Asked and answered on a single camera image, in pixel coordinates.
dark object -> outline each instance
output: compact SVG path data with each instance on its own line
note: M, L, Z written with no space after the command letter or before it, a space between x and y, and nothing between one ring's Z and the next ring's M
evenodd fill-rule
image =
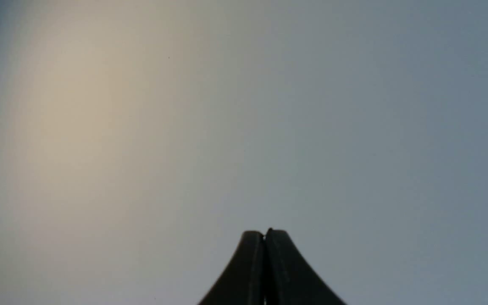
M284 230L242 234L229 264L199 305L345 305Z

pointed black object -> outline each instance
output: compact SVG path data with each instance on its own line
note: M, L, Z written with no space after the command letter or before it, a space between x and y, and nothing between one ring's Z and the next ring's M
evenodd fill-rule
M199 305L345 305L319 278L284 230L246 231Z
M263 234L248 230L200 305L263 305Z

black plastic piece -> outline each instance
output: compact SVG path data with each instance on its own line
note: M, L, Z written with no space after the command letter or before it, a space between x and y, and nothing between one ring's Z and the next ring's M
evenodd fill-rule
M199 305L263 305L263 255L260 232L242 233L233 257Z
M269 229L265 245L268 305L345 305L304 260L286 231Z

